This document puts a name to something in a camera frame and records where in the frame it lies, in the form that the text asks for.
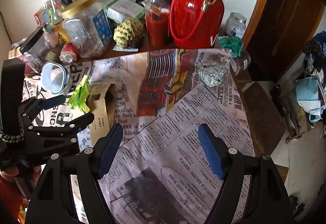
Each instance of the wooden door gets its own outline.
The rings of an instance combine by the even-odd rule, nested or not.
[[[324,10],[321,0],[268,0],[247,46],[264,80],[276,82],[301,54]]]

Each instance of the sugar apple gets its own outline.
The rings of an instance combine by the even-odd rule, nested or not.
[[[122,47],[135,47],[144,36],[144,25],[137,18],[128,18],[115,28],[113,39]]]

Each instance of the hot sauce bottle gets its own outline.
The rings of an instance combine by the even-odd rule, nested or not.
[[[164,0],[151,0],[145,7],[148,41],[154,46],[164,46],[169,42],[170,6]]]

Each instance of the glass jar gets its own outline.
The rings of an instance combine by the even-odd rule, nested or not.
[[[61,15],[62,27],[81,58],[100,57],[108,50],[112,31],[101,4],[76,0]]]
[[[22,60],[39,74],[47,61],[59,62],[60,49],[52,47],[49,41],[45,40],[42,27],[37,27],[24,41],[20,52],[23,55]]]
[[[230,37],[239,37],[242,38],[244,32],[246,31],[246,21],[247,19],[239,13],[231,13],[228,18],[228,25],[226,33]]]

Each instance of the gold jar lid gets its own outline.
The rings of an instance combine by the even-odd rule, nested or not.
[[[85,9],[86,7],[89,7],[94,2],[95,0],[76,0],[62,10],[62,18],[66,19],[72,17],[78,14],[81,10]]]

